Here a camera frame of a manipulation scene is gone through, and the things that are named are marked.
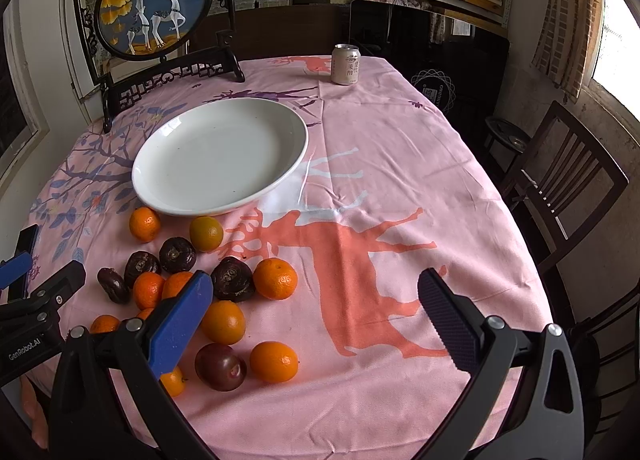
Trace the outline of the orange tangerine cluster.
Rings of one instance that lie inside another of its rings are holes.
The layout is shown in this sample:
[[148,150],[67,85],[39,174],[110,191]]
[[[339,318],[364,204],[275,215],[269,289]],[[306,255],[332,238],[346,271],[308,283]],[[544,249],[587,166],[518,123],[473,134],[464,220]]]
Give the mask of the orange tangerine cluster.
[[142,272],[134,282],[132,296],[139,310],[154,308],[162,298],[164,278],[157,272]]
[[162,299],[174,298],[182,288],[191,280],[192,272],[176,272],[170,275],[163,284]]

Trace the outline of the small dark passion fruit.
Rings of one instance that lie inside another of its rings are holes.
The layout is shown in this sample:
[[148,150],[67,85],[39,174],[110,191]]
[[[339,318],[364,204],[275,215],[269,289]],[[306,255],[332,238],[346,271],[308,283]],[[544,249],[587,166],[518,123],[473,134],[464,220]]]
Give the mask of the small dark passion fruit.
[[122,276],[115,269],[101,268],[96,275],[96,279],[112,302],[127,304],[130,301],[131,292],[124,283]]

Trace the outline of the small hidden tangerine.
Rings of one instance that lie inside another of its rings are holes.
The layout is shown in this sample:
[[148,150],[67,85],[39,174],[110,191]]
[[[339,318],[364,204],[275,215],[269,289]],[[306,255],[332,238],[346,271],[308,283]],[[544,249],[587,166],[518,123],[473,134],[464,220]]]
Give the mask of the small hidden tangerine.
[[142,320],[145,320],[152,314],[152,311],[153,311],[152,308],[145,308],[144,310],[142,310],[137,314],[137,317]]

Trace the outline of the pale beverage can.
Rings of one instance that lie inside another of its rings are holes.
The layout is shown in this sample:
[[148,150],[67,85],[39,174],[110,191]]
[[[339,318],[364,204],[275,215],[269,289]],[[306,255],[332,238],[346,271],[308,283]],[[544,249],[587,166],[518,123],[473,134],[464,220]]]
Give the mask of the pale beverage can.
[[349,86],[358,82],[360,50],[355,45],[336,44],[332,50],[331,81]]

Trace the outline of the dark red plum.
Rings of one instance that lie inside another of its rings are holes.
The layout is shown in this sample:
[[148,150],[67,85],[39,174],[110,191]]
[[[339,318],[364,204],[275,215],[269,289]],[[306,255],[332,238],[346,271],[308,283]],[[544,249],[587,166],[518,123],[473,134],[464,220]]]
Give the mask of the dark red plum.
[[194,359],[198,378],[218,392],[236,390],[245,380],[247,366],[228,345],[209,343],[203,346]]

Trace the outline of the round deer painting stand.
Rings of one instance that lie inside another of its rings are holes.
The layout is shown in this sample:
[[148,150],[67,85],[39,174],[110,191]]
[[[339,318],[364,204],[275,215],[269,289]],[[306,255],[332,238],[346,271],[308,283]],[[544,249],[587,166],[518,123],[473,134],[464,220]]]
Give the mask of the round deer painting stand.
[[80,46],[102,102],[103,129],[145,94],[187,76],[231,73],[234,0],[73,0]]

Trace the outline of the greenish-yellow orange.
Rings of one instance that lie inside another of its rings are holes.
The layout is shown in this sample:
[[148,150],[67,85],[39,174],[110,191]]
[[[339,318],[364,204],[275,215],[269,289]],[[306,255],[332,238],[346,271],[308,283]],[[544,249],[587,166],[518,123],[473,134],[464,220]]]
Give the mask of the greenish-yellow orange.
[[191,220],[190,241],[198,252],[209,253],[221,245],[224,238],[224,228],[211,216],[199,216]]

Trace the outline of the orange tangerine front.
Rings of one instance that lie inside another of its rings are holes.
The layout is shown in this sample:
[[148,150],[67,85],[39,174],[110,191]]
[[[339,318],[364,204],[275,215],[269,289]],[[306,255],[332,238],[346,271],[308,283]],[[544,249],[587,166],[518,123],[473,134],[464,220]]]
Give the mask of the orange tangerine front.
[[298,365],[295,350],[284,343],[261,342],[250,352],[250,368],[262,382],[288,382],[298,373]]

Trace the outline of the large white plate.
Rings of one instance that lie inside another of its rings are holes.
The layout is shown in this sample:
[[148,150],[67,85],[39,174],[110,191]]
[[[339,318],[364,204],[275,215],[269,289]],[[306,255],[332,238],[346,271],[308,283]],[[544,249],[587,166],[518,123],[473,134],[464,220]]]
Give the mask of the large white plate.
[[280,102],[209,102],[169,120],[145,141],[134,159],[132,186],[146,206],[163,214],[224,214],[276,188],[307,147],[306,123]]

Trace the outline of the dark wooden chair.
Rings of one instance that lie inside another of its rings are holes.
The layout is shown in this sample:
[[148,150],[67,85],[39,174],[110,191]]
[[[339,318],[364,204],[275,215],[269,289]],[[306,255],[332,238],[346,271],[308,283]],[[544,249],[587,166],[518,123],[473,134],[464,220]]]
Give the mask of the dark wooden chair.
[[[536,180],[526,171],[526,166],[538,150],[541,150],[556,124],[566,127],[565,137],[544,175]],[[601,172],[611,181],[610,189],[582,224],[569,234],[560,215]],[[555,100],[524,152],[506,172],[499,191],[506,198],[512,191],[519,189],[522,194],[514,202],[519,204],[525,200],[530,201],[544,222],[554,245],[554,250],[537,264],[538,274],[544,275],[589,235],[605,214],[608,214],[628,184],[629,178],[602,142],[581,120]]]

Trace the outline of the black smartphone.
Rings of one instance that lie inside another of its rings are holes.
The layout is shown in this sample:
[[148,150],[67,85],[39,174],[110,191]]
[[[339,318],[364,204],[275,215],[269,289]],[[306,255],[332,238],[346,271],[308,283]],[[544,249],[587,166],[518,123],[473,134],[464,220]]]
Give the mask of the black smartphone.
[[34,264],[32,251],[38,232],[39,226],[37,224],[22,229],[18,235],[14,257],[6,262],[6,266],[9,267],[9,278],[12,279],[12,282],[6,285],[9,288],[9,302],[22,300],[27,296],[27,279],[32,270],[32,264]]

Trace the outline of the large wrinkled passion fruit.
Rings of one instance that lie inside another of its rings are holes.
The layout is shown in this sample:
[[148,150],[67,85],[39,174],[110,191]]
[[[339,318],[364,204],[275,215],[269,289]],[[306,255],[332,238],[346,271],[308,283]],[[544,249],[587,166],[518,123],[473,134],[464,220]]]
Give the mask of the large wrinkled passion fruit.
[[210,274],[214,298],[235,303],[247,301],[256,293],[253,273],[244,262],[233,256],[223,258]]

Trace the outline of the dark wrinkled passion fruit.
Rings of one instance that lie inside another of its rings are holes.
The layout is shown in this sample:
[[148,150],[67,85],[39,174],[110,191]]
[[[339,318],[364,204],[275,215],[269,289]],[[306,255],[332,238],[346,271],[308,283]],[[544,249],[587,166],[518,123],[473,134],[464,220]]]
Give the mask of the dark wrinkled passion fruit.
[[195,262],[196,251],[186,238],[168,238],[160,248],[160,266],[169,275],[190,272]]

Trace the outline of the pink deer-print tablecloth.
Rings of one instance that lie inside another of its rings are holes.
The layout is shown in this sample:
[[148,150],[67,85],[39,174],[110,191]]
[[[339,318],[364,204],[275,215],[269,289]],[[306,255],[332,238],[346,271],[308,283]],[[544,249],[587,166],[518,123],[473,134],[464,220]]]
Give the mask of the pink deer-print tablecloth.
[[284,343],[296,351],[296,377],[213,391],[194,371],[206,342],[197,334],[181,358],[178,406],[223,459],[408,459],[468,380],[422,310],[420,272],[434,268],[484,314],[538,331],[551,314],[534,261],[459,134],[385,60],[363,58],[352,86],[333,84],[322,56],[252,60],[243,70],[241,83],[178,79],[121,113],[109,133],[82,133],[30,207],[40,228],[30,280],[85,265],[85,287],[62,308],[63,330],[134,316],[136,306],[112,303],[96,274],[122,269],[140,249],[128,228],[140,147],[174,116],[221,99],[287,105],[307,124],[302,163],[264,198],[220,218],[224,243],[200,255],[198,268],[229,255],[292,265],[290,298],[243,304],[238,351]]

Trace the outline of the window with white frame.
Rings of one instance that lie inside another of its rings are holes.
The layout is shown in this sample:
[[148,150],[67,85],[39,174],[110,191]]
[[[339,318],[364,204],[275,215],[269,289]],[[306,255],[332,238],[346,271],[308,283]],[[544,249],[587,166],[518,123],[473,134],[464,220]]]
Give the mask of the window with white frame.
[[20,0],[9,0],[1,14],[1,193],[49,134],[29,73]]

